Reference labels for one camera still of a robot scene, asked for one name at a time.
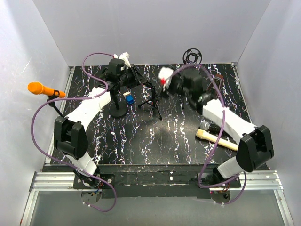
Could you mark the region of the teal microphone tripod stand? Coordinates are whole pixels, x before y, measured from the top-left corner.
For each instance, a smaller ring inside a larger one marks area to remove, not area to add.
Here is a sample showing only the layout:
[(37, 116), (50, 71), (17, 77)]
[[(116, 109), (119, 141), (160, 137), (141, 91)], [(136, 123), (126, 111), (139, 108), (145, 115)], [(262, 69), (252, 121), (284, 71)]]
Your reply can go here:
[(146, 82), (143, 85), (151, 89), (151, 98), (149, 98), (146, 101), (144, 101), (143, 103), (139, 104), (138, 108), (141, 108), (143, 105), (148, 104), (152, 108), (157, 110), (157, 112), (159, 113), (159, 119), (162, 120), (162, 116), (161, 116), (159, 106), (158, 106), (158, 101), (160, 100), (160, 95), (157, 94), (156, 87), (151, 82)]

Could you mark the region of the black silver-grille microphone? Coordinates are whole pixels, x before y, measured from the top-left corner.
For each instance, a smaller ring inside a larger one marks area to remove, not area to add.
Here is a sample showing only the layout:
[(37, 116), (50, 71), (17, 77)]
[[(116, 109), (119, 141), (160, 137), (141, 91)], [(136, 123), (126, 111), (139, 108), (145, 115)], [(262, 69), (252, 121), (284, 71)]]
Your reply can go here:
[(221, 130), (218, 125), (208, 121), (202, 121), (199, 125), (199, 129), (209, 131), (211, 133), (219, 133)]

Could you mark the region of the cream microphone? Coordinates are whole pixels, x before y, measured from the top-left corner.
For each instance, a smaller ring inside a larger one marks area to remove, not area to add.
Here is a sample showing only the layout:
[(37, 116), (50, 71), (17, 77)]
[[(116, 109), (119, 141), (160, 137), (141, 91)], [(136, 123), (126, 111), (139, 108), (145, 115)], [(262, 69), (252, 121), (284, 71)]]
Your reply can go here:
[[(197, 132), (196, 132), (196, 137), (200, 138), (200, 139), (203, 139), (203, 140), (207, 140), (207, 141), (210, 141), (210, 142), (216, 142), (218, 137), (217, 136), (214, 136), (208, 132), (206, 132), (205, 130), (202, 130), (202, 129), (198, 129)], [(228, 149), (231, 149), (233, 151), (237, 151), (238, 150), (238, 145), (237, 144), (234, 144), (230, 141), (227, 141), (227, 140), (224, 140), (222, 138), (220, 138), (218, 140), (218, 145), (220, 146), (223, 146), (223, 147), (226, 147)]]

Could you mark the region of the round base microphone stand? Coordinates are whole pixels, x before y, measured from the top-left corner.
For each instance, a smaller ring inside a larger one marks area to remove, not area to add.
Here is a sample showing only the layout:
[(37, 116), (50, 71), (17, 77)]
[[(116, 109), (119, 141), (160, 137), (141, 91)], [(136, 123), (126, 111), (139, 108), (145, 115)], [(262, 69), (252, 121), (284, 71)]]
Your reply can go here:
[(111, 106), (109, 113), (113, 118), (122, 118), (127, 113), (127, 105), (125, 101), (118, 101), (118, 94), (120, 93), (120, 80), (113, 78), (107, 73), (108, 67), (102, 70), (101, 78), (108, 84), (108, 91), (111, 97)]

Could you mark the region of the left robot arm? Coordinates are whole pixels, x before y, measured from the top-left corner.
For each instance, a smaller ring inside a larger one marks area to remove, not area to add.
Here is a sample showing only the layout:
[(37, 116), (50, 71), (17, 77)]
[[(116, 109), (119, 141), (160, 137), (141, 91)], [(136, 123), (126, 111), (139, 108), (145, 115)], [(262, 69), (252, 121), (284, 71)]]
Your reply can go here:
[(110, 104), (109, 114), (113, 118), (124, 117), (127, 113), (125, 101), (118, 101), (121, 87), (129, 89), (147, 83), (134, 64), (125, 59), (111, 59), (99, 79), (102, 80), (89, 94), (89, 100), (81, 104), (67, 116), (59, 116), (54, 126), (54, 147), (69, 158), (76, 167), (74, 173), (89, 188), (100, 183), (100, 171), (87, 152), (89, 141), (86, 130), (94, 117)]

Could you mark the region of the shock mount tripod stand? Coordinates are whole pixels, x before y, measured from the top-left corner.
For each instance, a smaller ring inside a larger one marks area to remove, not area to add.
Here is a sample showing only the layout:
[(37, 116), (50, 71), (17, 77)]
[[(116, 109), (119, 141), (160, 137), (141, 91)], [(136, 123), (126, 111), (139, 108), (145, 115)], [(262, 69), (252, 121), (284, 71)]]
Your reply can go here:
[(190, 106), (197, 110), (198, 100), (203, 91), (202, 76), (198, 65), (202, 61), (202, 54), (200, 50), (190, 48), (184, 52), (182, 60), (185, 65), (193, 65), (183, 69), (182, 76), (185, 96), (187, 97)]

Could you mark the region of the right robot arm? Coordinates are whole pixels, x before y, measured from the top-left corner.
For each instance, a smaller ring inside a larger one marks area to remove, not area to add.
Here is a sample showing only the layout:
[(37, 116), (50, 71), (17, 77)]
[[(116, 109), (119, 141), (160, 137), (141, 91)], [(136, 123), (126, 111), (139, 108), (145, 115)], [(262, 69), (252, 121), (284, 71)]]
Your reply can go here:
[(178, 94), (187, 97), (192, 109), (220, 127), (219, 135), (229, 134), (238, 144), (235, 157), (213, 169), (209, 187), (226, 186), (242, 172), (253, 172), (274, 157), (270, 130), (257, 127), (229, 110), (223, 100), (218, 100), (211, 90), (205, 91), (202, 77), (189, 74), (181, 78), (171, 68), (163, 67), (158, 74), (163, 94)]

